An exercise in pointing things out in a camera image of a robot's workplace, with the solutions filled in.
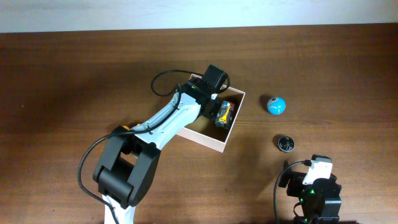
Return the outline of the red toy fire truck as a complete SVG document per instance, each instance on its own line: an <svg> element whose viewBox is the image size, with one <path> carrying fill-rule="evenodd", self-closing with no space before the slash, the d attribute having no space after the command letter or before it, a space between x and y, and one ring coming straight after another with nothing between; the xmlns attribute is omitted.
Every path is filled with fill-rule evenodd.
<svg viewBox="0 0 398 224"><path fill-rule="evenodd" d="M223 101L218 110L215 125L217 127L229 129L233 122L235 104L229 101Z"/></svg>

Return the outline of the beige cardboard box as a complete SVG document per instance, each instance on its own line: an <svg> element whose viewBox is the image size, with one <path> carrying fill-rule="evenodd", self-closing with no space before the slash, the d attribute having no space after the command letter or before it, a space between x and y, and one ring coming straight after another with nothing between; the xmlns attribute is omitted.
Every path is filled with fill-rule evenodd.
<svg viewBox="0 0 398 224"><path fill-rule="evenodd" d="M176 127L178 128L177 134L209 147L210 149L223 152L246 93L229 87L226 91L217 95L217 99L219 99L221 103L223 101L229 101L235 104L233 122L230 128L225 129L217 127L215 125L215 120L210 120L200 114L201 104L198 102L200 98L194 96L195 93L199 92L198 83L200 79L200 76L192 74L190 77L190 81L192 82L190 89L182 96L180 102L180 107L182 109L178 111L178 116L176 118Z"/></svg>

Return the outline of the yellow toy dog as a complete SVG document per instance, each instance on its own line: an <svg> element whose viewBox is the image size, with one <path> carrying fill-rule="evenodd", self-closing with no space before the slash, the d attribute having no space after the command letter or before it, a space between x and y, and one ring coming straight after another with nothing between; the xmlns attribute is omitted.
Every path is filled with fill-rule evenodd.
<svg viewBox="0 0 398 224"><path fill-rule="evenodd" d="M133 126L133 127L129 127L129 126L126 126L126 125L122 125L122 127L124 128L124 129L126 129L126 130L131 130L132 128L135 128L135 127L137 127L137 126L140 126L141 124L137 124L137 125L135 125L135 126Z"/></svg>

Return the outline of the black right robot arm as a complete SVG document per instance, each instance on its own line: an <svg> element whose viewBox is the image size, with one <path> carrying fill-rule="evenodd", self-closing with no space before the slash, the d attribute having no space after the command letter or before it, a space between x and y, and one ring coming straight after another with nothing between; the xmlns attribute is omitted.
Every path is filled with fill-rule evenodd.
<svg viewBox="0 0 398 224"><path fill-rule="evenodd" d="M295 214L293 223L337 224L342 201L341 185L336 183L336 176L317 179L310 185L302 183L304 177L303 172L288 170L278 183L279 187L287 189L289 197L298 198L295 206L302 208L303 214Z"/></svg>

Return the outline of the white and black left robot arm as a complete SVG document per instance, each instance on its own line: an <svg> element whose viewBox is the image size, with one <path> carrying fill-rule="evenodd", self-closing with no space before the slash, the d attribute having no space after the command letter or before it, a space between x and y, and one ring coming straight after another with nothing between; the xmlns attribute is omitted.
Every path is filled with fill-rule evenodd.
<svg viewBox="0 0 398 224"><path fill-rule="evenodd" d="M105 205L105 223L132 223L136 205L149 191L162 148L199 117L228 129L234 105L218 98L230 79L210 65L170 92L172 99L153 117L135 127L118 126L109 135L93 172Z"/></svg>

